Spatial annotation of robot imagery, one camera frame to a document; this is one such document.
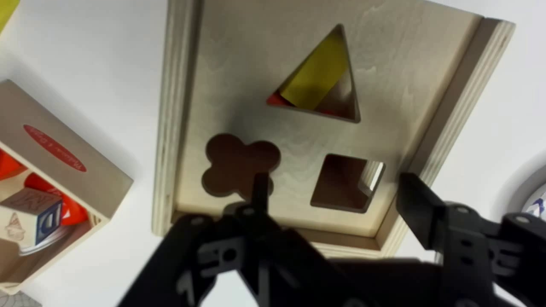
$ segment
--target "cardboard box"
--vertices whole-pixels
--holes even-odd
[[[20,191],[25,176],[34,172],[90,215],[64,239],[25,257],[18,256],[15,242],[0,239],[0,292],[15,293],[112,218],[131,179],[10,80],[0,82],[0,109],[0,150],[27,167],[27,172],[0,181],[0,201]]]
[[[37,189],[20,189],[0,201],[0,239],[29,249],[61,223],[61,198]]]

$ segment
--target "wooden box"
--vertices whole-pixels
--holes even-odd
[[[269,106],[337,24],[360,121]],[[208,143],[228,133],[278,148],[269,196],[276,222],[327,256],[394,254],[407,232],[394,208],[399,172],[433,182],[511,31],[510,22],[423,0],[170,0],[153,232],[163,235],[184,213],[220,215],[242,199],[203,187]],[[384,165],[365,210],[312,205],[322,174],[344,172],[329,164],[336,158],[360,170]]]
[[[0,240],[0,292],[15,293],[100,228],[114,215],[131,179],[10,80],[0,82],[0,109],[0,150],[27,169],[0,181],[0,199],[20,191],[23,179],[34,172],[90,215],[87,223],[71,227],[64,239],[30,256],[18,256],[17,244]]]

